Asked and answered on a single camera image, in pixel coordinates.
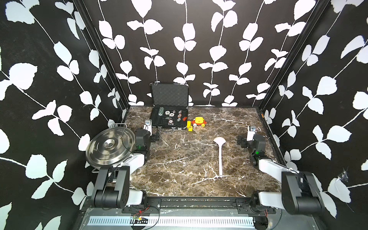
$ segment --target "open case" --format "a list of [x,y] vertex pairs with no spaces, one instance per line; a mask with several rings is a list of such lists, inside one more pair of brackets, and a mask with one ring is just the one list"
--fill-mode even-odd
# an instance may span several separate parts
[[152,127],[185,129],[188,117],[188,85],[153,82],[150,87],[154,106],[150,117]]

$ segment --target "brown marble surface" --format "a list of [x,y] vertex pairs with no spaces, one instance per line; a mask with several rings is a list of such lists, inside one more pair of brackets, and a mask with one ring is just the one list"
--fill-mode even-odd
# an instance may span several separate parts
[[[128,128],[143,127],[151,110],[131,107]],[[255,109],[190,107],[188,118],[197,116],[207,121],[205,127],[160,133],[160,141],[151,145],[151,159],[132,173],[131,188],[146,190],[149,196],[184,197],[249,197],[254,190],[280,191],[279,182],[253,168],[248,151],[236,145],[237,136],[245,136],[248,125],[266,135]],[[218,176],[219,147],[213,142],[218,136],[226,140],[222,146],[223,177]],[[266,154],[274,158],[269,143]]]

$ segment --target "wall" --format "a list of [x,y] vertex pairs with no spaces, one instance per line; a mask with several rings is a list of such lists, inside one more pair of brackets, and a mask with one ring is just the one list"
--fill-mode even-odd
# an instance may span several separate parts
[[367,9],[331,1],[264,109],[287,165],[320,181],[334,230],[367,228]]
[[96,178],[86,145],[124,107],[73,3],[0,12],[0,229],[71,229]]
[[257,106],[315,2],[94,0],[85,4],[129,94],[129,104],[152,105],[149,83],[161,81],[189,84],[190,106]]

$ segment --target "metal vent grille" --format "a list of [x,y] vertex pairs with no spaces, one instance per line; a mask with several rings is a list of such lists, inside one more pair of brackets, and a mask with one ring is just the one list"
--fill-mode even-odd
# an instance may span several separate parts
[[[153,226],[158,216],[143,216],[148,219],[147,224],[134,224],[134,226]],[[131,226],[131,216],[91,216],[89,226]],[[156,226],[181,227],[226,227],[254,229],[253,217],[232,216],[161,216]]]

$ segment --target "stainless steel pot lid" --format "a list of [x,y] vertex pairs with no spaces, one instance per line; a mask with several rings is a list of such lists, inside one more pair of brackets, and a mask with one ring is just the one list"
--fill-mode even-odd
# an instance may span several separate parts
[[135,148],[135,134],[125,127],[100,132],[87,146],[86,158],[95,168],[111,166],[125,160]]

